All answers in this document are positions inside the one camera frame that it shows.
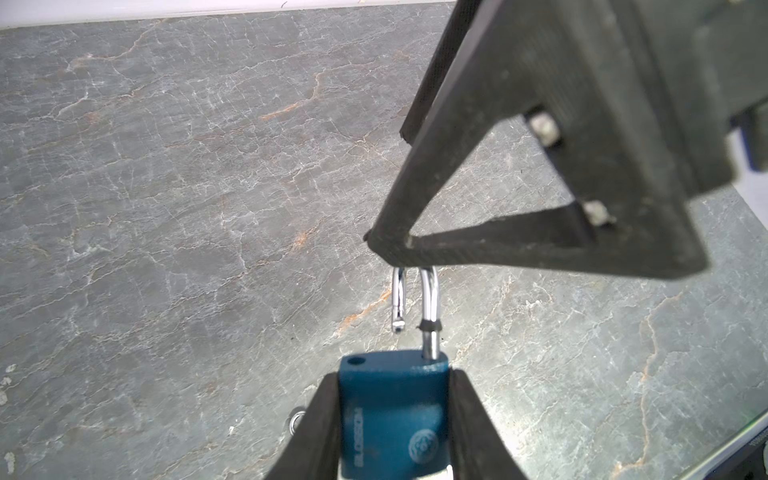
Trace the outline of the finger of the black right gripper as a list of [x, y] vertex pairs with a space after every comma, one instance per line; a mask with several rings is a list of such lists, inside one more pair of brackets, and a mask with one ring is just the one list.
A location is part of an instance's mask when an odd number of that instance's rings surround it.
[[458, 0], [456, 2], [400, 128], [400, 136], [407, 144], [412, 144], [416, 139], [481, 3], [481, 0]]

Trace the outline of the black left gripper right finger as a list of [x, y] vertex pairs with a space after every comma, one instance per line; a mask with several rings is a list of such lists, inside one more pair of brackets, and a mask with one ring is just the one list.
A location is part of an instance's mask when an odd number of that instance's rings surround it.
[[455, 479], [527, 480], [505, 447], [468, 375], [452, 369], [448, 424]]

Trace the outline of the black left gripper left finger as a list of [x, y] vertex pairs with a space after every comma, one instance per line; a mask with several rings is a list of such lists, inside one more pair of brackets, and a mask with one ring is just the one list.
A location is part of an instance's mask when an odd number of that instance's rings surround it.
[[325, 375], [267, 480], [336, 480], [341, 455], [338, 374]]

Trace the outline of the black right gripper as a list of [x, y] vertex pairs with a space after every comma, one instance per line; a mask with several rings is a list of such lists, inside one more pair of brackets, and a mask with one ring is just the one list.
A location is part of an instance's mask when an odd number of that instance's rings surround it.
[[[687, 192], [767, 169], [764, 1], [482, 1], [366, 242], [397, 267], [490, 264], [674, 279], [707, 256]], [[520, 116], [572, 201], [416, 236], [431, 200]]]

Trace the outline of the blue padlock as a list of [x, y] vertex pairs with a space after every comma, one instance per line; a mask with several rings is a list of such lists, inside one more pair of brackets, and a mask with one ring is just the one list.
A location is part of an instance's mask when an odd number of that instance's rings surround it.
[[450, 367], [440, 348], [439, 282], [435, 268], [419, 272], [421, 348], [341, 360], [340, 465], [345, 479], [418, 479], [449, 465]]

